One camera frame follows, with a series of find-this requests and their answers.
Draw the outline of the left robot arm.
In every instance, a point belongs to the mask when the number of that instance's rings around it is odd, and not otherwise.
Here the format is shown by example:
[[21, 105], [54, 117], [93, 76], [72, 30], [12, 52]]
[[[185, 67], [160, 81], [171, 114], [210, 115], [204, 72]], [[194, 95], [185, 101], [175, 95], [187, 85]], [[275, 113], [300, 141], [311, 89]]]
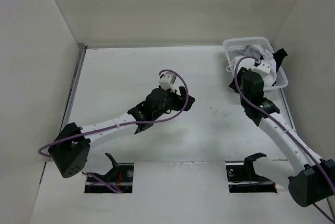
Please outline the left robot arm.
[[195, 98], [185, 87], [178, 90], [155, 88], [146, 99], [114, 119], [89, 126], [67, 124], [58, 134], [48, 153], [63, 178], [69, 178], [84, 169], [91, 149], [108, 141], [141, 133], [171, 112], [190, 110]]

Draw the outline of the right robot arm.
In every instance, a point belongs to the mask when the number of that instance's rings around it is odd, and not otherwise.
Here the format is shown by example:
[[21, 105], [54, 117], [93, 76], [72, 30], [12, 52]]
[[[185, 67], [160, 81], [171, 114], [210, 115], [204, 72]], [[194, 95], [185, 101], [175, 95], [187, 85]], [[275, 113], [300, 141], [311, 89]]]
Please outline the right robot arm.
[[233, 80], [246, 116], [266, 133], [288, 159], [291, 169], [282, 168], [257, 153], [243, 166], [249, 180], [266, 177], [286, 188], [293, 200], [307, 207], [334, 195], [334, 160], [314, 152], [290, 128], [279, 108], [264, 97], [264, 82], [257, 72], [241, 68]]

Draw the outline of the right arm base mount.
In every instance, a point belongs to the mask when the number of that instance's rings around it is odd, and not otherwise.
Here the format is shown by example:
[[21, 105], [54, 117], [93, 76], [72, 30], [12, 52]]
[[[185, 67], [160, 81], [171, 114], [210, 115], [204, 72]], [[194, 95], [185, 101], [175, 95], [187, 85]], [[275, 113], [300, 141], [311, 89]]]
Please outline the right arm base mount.
[[256, 153], [243, 161], [226, 163], [228, 189], [230, 193], [277, 193], [276, 184], [266, 177], [256, 174], [253, 163], [266, 157], [264, 153]]

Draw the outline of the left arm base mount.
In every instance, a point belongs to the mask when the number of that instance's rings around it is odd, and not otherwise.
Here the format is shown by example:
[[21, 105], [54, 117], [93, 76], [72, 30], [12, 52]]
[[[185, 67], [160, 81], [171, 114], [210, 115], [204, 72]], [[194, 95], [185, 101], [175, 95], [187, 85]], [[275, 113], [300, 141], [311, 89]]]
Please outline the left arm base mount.
[[86, 175], [84, 193], [132, 193], [135, 164], [118, 163], [110, 153], [105, 153], [105, 155], [111, 161], [111, 169], [103, 175], [98, 173], [83, 172], [83, 175]]

